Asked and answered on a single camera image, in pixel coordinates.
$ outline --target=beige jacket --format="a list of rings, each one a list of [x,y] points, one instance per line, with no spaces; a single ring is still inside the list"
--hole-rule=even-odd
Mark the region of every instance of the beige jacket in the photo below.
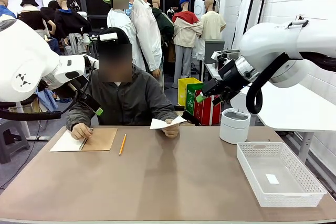
[[[190,24],[181,18],[177,18],[174,26],[174,44],[182,47],[195,47],[196,37],[202,34],[202,22]]]

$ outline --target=yellow pencil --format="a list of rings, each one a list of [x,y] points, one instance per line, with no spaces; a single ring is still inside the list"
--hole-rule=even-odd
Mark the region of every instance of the yellow pencil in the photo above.
[[[122,153],[122,149],[124,148],[125,140],[126,140],[126,134],[125,134],[125,136],[124,136],[124,140],[122,141],[122,144],[121,144],[121,147],[120,147],[119,156],[121,155],[121,153]]]

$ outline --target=dark gray jacket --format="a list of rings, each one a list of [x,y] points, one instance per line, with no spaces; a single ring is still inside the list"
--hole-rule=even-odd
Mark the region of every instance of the dark gray jacket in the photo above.
[[[174,106],[167,99],[159,83],[150,74],[133,66],[133,82],[102,83],[98,71],[92,72],[86,92],[103,109],[98,117],[99,125],[150,125],[152,118],[166,120],[177,117]],[[67,116],[67,129],[84,123],[90,127],[94,113],[75,104]]]

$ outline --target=white paper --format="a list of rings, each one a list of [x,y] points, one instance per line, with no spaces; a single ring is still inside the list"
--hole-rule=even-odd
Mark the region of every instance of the white paper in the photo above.
[[[217,60],[217,57],[218,57],[219,55],[220,55],[220,54],[219,54],[218,52],[214,51],[213,54],[211,55],[211,58],[212,58],[213,60],[218,61],[218,60]]]
[[[279,181],[274,174],[266,174],[266,177],[270,184],[279,184]]]
[[[152,123],[149,129],[154,130],[154,129],[162,129],[162,128],[166,128],[168,126],[172,126],[174,124],[178,124],[178,123],[183,123],[186,122],[187,120],[182,118],[180,115],[175,118],[171,123],[166,123],[165,121],[159,120],[159,119],[152,119]]]
[[[56,144],[50,149],[50,152],[77,152],[80,151],[80,146],[84,142],[83,139],[74,139],[71,132],[66,132],[60,137]]]

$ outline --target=red shopping bag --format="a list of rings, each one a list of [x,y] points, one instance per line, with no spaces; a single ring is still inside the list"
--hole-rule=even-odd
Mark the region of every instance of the red shopping bag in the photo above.
[[[201,90],[195,91],[195,97],[197,97]],[[221,117],[221,104],[216,106],[213,105],[212,101],[216,99],[218,95],[212,95],[211,97],[206,98],[203,102],[198,103],[195,101],[194,117],[196,117],[201,125],[213,125],[219,124]]]

